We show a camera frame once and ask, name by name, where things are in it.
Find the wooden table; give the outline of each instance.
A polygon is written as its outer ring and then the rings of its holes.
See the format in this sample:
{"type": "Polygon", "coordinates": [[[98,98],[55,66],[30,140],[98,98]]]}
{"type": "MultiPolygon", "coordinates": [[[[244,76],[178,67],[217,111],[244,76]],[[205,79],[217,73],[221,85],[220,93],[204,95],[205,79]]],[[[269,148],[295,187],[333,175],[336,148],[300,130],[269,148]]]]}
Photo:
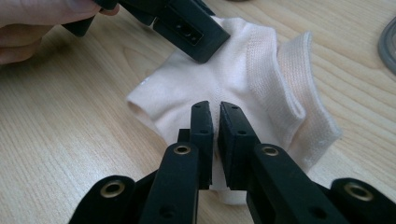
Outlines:
{"type": "MultiPolygon", "coordinates": [[[[377,55],[396,2],[206,2],[220,17],[275,27],[280,42],[312,31],[315,81],[344,135],[309,175],[326,187],[355,177],[396,201],[396,78],[377,55]]],[[[55,27],[34,58],[1,66],[0,223],[67,223],[99,179],[157,169],[166,145],[125,97],[173,50],[122,10],[97,16],[83,38],[55,27]]],[[[252,220],[206,191],[198,222],[252,220]]]]}

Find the fabric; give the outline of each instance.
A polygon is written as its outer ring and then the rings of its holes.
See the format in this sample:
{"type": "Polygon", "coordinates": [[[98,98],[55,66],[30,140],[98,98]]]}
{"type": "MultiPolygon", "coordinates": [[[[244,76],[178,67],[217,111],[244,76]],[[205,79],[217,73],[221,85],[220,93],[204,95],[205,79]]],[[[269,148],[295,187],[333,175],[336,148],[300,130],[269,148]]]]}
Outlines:
{"type": "MultiPolygon", "coordinates": [[[[231,37],[208,63],[177,50],[128,95],[129,107],[171,145],[179,129],[190,128],[192,105],[209,101],[215,133],[220,102],[238,105],[262,143],[283,147],[308,171],[341,135],[318,97],[311,34],[278,46],[273,28],[242,19],[216,21],[231,37]]],[[[228,191],[217,144],[214,148],[211,188],[224,203],[244,203],[244,192],[228,191]]]]}

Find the gray object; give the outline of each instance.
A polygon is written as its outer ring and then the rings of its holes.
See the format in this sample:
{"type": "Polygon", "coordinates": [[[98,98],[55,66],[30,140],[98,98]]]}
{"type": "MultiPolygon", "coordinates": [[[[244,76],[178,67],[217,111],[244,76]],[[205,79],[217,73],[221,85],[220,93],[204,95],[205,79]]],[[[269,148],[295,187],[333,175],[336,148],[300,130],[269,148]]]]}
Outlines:
{"type": "Polygon", "coordinates": [[[396,18],[382,32],[378,53],[387,68],[396,75],[396,18]]]}

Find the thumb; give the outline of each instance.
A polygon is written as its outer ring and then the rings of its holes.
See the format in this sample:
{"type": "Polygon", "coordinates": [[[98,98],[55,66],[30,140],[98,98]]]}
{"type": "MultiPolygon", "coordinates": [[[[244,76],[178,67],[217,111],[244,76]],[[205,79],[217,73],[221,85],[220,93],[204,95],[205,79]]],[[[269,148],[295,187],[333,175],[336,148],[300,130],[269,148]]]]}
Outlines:
{"type": "Polygon", "coordinates": [[[99,10],[93,0],[3,0],[0,27],[14,23],[65,24],[87,19],[99,10]]]}

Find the brass grommet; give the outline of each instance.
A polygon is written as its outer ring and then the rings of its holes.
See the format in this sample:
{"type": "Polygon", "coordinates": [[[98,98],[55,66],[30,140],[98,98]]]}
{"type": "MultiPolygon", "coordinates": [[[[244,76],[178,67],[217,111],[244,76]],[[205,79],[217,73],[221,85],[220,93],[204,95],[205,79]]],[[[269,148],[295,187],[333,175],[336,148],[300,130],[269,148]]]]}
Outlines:
{"type": "Polygon", "coordinates": [[[114,198],[119,196],[125,190],[125,184],[120,180],[112,180],[107,182],[100,190],[100,194],[104,198],[114,198]]]}

